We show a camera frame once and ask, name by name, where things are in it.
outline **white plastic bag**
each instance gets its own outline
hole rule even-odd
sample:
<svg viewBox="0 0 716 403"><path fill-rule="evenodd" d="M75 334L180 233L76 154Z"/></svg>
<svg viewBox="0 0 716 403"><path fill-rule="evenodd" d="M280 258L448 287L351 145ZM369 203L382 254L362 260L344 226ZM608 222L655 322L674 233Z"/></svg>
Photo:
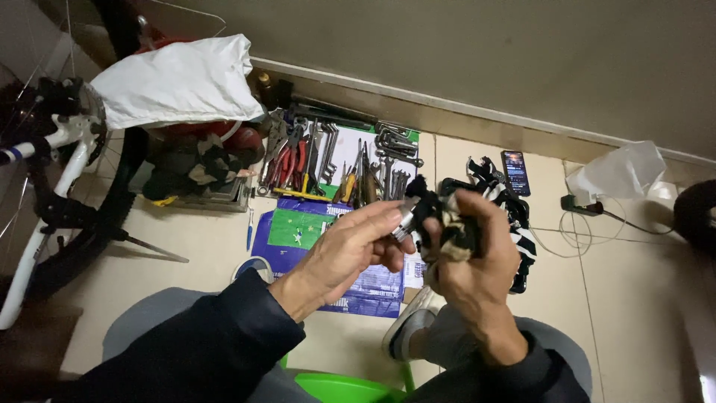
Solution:
<svg viewBox="0 0 716 403"><path fill-rule="evenodd" d="M567 176L569 191L576 204L596 202L596 195L617 199L646 197L661 180L667 165L652 141L631 143L601 156Z"/></svg>
<svg viewBox="0 0 716 403"><path fill-rule="evenodd" d="M120 60L91 82L104 100L108 128L260 116L261 104L246 83L250 46L239 34L169 44Z"/></svg>

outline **bottle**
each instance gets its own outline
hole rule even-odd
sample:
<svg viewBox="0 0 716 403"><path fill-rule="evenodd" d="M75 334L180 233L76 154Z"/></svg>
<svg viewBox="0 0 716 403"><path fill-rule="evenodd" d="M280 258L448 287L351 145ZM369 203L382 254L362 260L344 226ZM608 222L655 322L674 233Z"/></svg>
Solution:
<svg viewBox="0 0 716 403"><path fill-rule="evenodd" d="M258 75L258 94L261 96L261 102L268 112L275 110L279 106L276 99L276 91L271 85L271 78L265 72Z"/></svg>

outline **green chair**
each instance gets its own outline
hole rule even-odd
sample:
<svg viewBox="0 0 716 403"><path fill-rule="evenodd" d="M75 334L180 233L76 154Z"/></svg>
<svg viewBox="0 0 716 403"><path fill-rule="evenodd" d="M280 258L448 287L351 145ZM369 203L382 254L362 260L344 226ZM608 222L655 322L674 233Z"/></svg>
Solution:
<svg viewBox="0 0 716 403"><path fill-rule="evenodd" d="M282 358L281 367L286 368L287 361L288 354ZM304 372L296 375L295 380L322 403L399 403L415 390L410 364L401 365L400 374L405 381L406 392L378 382L338 374Z"/></svg>

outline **person's left hand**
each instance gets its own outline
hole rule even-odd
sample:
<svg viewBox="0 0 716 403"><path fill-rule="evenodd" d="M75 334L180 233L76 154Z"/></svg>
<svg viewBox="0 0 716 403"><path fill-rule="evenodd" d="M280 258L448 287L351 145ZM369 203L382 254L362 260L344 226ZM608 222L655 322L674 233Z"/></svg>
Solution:
<svg viewBox="0 0 716 403"><path fill-rule="evenodd" d="M297 321L345 294L369 265L399 272L405 253L415 253L412 238L401 245L385 238L397 228L402 201L379 201L335 222L287 275L269 287Z"/></svg>

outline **phone screen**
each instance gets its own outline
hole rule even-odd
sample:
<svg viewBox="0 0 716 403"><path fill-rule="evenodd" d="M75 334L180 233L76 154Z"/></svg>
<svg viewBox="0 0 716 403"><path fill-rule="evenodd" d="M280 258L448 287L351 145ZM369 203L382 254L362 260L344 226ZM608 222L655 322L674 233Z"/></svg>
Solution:
<svg viewBox="0 0 716 403"><path fill-rule="evenodd" d="M530 183L527 180L525 158L519 151L503 151L502 162L505 166L507 182L512 190L520 196L529 196Z"/></svg>

